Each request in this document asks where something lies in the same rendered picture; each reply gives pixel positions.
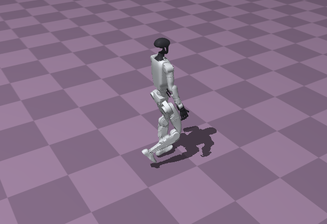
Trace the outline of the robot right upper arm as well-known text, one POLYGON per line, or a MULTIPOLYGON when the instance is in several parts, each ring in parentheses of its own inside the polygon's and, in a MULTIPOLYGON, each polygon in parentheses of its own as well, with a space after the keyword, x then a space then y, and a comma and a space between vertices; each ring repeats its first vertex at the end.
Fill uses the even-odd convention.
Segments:
POLYGON ((170 63, 164 63, 163 70, 166 74, 168 90, 172 92, 172 87, 174 86, 174 67, 170 63))

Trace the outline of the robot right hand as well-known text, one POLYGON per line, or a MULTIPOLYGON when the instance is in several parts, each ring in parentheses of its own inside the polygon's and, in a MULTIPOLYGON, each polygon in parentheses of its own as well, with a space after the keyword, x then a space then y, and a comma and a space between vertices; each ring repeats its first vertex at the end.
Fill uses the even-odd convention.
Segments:
POLYGON ((181 120, 186 119, 189 115, 187 114, 187 112, 189 113, 188 110, 186 110, 184 107, 179 109, 179 107, 177 106, 178 110, 180 111, 180 116, 181 116, 181 120))

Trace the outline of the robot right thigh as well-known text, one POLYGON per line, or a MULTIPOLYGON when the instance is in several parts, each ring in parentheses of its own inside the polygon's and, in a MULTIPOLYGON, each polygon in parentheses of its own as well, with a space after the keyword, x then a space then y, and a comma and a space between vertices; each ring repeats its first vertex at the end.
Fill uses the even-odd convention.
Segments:
POLYGON ((176 107, 171 102, 167 103, 166 100, 161 103, 161 106, 163 112, 166 115, 168 114, 169 119, 174 126, 174 129, 170 131, 170 135, 174 132, 179 132, 181 135, 181 119, 176 107))

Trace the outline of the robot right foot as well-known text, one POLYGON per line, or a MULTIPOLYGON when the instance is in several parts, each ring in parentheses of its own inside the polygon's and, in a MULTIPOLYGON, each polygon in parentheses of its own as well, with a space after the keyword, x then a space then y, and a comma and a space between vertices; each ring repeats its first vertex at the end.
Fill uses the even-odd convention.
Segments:
POLYGON ((156 163, 156 159, 154 158, 154 155, 153 154, 150 154, 149 153, 150 150, 148 149, 144 149, 142 150, 142 153, 147 156, 152 162, 156 163))

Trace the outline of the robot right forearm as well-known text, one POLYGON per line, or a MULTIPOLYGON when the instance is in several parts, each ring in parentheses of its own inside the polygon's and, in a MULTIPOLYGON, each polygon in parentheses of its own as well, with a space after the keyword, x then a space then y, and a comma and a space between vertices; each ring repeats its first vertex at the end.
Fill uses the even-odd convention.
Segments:
POLYGON ((180 97, 179 97, 179 94, 178 94, 178 88, 177 88, 177 86, 173 86, 172 87, 172 92, 173 93, 171 93, 171 96, 172 96, 172 98, 173 98, 174 103, 176 104, 176 106, 178 106, 179 109, 183 108, 183 105, 181 103, 181 100, 180 100, 180 97))

